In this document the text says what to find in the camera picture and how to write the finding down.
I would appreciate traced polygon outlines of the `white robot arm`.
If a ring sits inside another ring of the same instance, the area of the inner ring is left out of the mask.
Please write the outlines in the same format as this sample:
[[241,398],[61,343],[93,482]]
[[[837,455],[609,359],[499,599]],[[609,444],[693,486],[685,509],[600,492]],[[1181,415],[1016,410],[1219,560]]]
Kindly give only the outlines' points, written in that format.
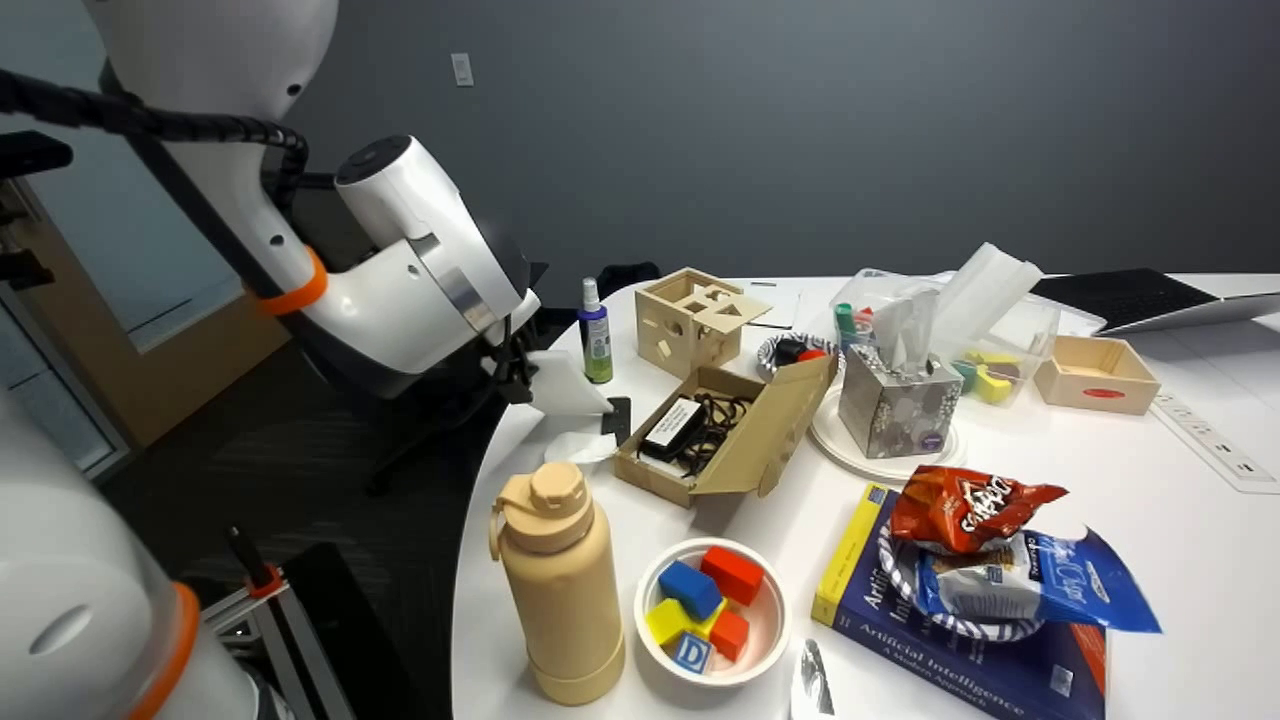
[[[369,260],[329,269],[290,221],[309,165],[290,113],[329,57],[342,0],[85,0],[85,13],[104,45],[101,84],[12,72],[4,108],[127,139],[329,377],[397,402],[536,311],[521,263],[408,133],[334,171]],[[0,720],[294,720],[23,410],[4,411]]]

